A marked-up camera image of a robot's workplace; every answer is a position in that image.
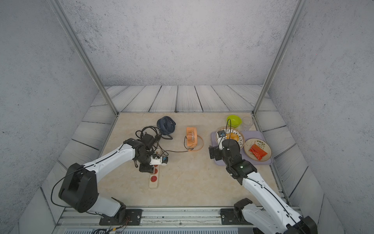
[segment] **ceramic plate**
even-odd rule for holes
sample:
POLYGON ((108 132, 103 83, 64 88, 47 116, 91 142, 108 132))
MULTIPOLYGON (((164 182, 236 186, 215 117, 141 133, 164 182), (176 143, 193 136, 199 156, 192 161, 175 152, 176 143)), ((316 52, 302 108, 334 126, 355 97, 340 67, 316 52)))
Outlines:
MULTIPOLYGON (((221 130, 225 130, 226 127, 222 127, 220 129, 217 130, 218 131, 221 131, 221 130)), ((230 127, 227 127, 226 129, 226 135, 229 134, 229 133, 235 133, 238 137, 239 137, 239 147, 240 148, 243 148, 244 146, 244 136, 243 136, 243 133, 241 133, 238 129, 236 128, 231 128, 231 131, 230 131, 230 127)), ((217 144, 219 144, 218 142, 218 138, 217 138, 217 134, 215 135, 215 141, 217 142, 217 144)))
POLYGON ((268 160, 271 155, 272 155, 272 150, 270 149, 269 145, 266 144, 263 140, 257 139, 257 138, 252 138, 249 139, 245 142, 244 144, 244 152, 248 157, 251 159, 258 161, 258 162, 263 162, 268 160), (256 156, 250 151, 250 148, 252 147, 253 144, 256 144, 258 147, 260 147, 263 151, 267 153, 261 160, 258 160, 256 156))

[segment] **white robotic arm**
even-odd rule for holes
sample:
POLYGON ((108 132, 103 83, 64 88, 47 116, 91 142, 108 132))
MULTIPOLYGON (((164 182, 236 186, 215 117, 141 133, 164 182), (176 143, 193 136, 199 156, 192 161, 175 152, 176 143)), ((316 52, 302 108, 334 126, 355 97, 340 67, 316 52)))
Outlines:
POLYGON ((252 223, 264 234, 316 234, 315 222, 309 217, 303 218, 289 207, 265 182, 257 169, 243 160, 240 147, 233 139, 220 140, 218 146, 209 147, 210 158, 223 160, 227 172, 250 191, 266 209, 265 214, 251 200, 245 198, 234 205, 233 213, 237 220, 252 223))
POLYGON ((78 212, 99 213, 113 225, 121 224, 125 218, 126 206, 114 198, 100 196, 97 183, 119 165, 130 160, 140 163, 140 172, 153 173, 153 165, 165 165, 168 158, 155 155, 146 147, 146 143, 130 138, 117 149, 92 162, 71 165, 59 192, 60 199, 78 212))

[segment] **gray wooden planks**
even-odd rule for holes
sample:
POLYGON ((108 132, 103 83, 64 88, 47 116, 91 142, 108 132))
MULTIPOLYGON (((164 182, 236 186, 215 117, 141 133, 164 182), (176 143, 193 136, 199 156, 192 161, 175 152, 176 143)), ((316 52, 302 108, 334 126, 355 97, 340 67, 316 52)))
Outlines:
POLYGON ((177 101, 177 86, 161 86, 160 92, 149 111, 151 112, 175 112, 177 101))
POLYGON ((72 164, 84 164, 97 158, 99 151, 87 145, 70 140, 64 151, 58 158, 64 167, 69 168, 72 164))
POLYGON ((252 111, 254 106, 227 85, 212 85, 214 91, 231 111, 252 111))
POLYGON ((272 156, 274 158, 296 144, 287 127, 270 130, 263 134, 267 144, 272 150, 272 156))
POLYGON ((100 149, 107 138, 110 128, 111 124, 81 122, 71 138, 95 149, 100 149))
MULTIPOLYGON (((127 86, 109 86, 106 88, 107 93, 109 94, 110 98, 113 98, 117 94, 119 94, 122 90, 124 90, 127 86)), ((91 106, 99 106, 99 105, 106 105, 107 102, 105 101, 103 95, 99 91, 96 95, 95 99, 93 100, 91 106)))
POLYGON ((259 111, 257 112, 256 117, 262 131, 286 126, 286 123, 278 111, 259 111))
POLYGON ((151 108, 161 85, 145 86, 142 91, 126 106, 124 112, 147 112, 151 108))
MULTIPOLYGON (((259 87, 260 91, 262 90, 262 85, 256 85, 259 87)), ((265 98, 270 98, 270 95, 268 93, 265 94, 265 98)))
POLYGON ((285 193, 290 195, 308 167, 304 156, 299 147, 294 145, 276 157, 275 162, 283 181, 285 193))
POLYGON ((199 98, 195 86, 180 85, 178 86, 177 98, 178 112, 202 112, 199 98))
POLYGON ((343 226, 326 196, 322 202, 318 234, 344 234, 343 226))
POLYGON ((111 124, 114 121, 114 113, 110 109, 109 105, 105 106, 91 106, 82 121, 111 124))
POLYGON ((310 216, 317 224, 323 197, 324 192, 321 186, 308 168, 290 199, 293 206, 299 206, 303 215, 310 216))
POLYGON ((19 234, 51 234, 54 228, 53 217, 39 188, 19 219, 19 234))
MULTIPOLYGON (((64 211, 64 208, 54 205, 50 200, 50 194, 53 186, 57 183, 57 181, 66 176, 66 171, 67 170, 65 169, 65 167, 63 167, 59 162, 56 162, 55 166, 52 168, 52 171, 49 173, 46 180, 42 184, 44 196, 47 199, 47 203, 56 223, 58 222, 58 219, 64 211)), ((61 185, 62 182, 58 183, 53 190, 53 201, 54 203, 62 206, 70 206, 58 197, 58 192, 60 191, 61 185)))
POLYGON ((116 95, 112 102, 119 112, 123 111, 125 107, 139 94, 144 86, 129 86, 125 90, 116 95))
MULTIPOLYGON (((229 85, 229 87, 242 96, 252 106, 256 105, 262 89, 259 85, 229 85)), ((275 111, 277 108, 270 98, 264 98, 259 110, 275 111)))
POLYGON ((229 111, 225 103, 210 85, 195 86, 203 111, 229 111))

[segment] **orange desk fan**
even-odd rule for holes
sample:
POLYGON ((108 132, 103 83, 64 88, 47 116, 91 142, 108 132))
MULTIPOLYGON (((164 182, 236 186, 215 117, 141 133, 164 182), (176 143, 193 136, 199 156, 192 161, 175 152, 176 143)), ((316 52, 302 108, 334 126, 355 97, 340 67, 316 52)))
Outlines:
POLYGON ((202 149, 193 149, 194 147, 197 146, 197 139, 198 137, 203 141, 203 146, 204 146, 204 140, 202 139, 201 136, 197 134, 197 129, 195 127, 187 127, 186 128, 186 138, 187 138, 187 146, 189 147, 189 151, 199 151, 202 149))

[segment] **fan grille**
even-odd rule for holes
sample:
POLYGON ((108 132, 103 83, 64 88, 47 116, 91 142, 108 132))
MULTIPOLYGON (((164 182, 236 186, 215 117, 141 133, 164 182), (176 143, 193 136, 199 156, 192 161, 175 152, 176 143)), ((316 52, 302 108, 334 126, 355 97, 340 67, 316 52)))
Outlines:
POLYGON ((157 127, 162 135, 173 133, 176 123, 169 116, 164 116, 157 121, 157 127))
POLYGON ((197 146, 197 129, 194 127, 188 127, 186 129, 187 136, 187 146, 195 147, 197 146))

